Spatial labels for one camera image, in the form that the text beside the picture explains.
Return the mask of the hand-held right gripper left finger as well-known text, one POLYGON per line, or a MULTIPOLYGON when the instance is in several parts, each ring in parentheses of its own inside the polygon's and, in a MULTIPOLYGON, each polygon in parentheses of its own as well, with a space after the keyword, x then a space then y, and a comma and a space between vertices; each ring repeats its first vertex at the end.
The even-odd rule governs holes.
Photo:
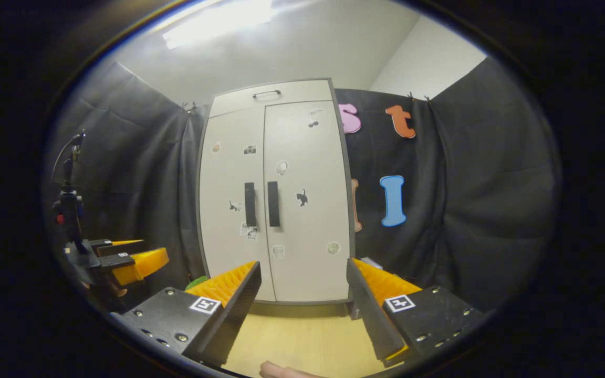
POLYGON ((209 366, 222 366, 262 283, 250 261, 189 290, 166 287, 111 318, 148 347, 209 366))

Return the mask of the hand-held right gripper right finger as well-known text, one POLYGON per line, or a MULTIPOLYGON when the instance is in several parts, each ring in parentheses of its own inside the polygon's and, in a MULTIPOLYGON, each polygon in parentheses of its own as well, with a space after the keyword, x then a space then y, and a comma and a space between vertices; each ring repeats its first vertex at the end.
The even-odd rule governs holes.
POLYGON ((385 368, 439 356, 486 319, 444 287, 421 289, 362 260, 348 260, 346 278, 375 356, 385 368))

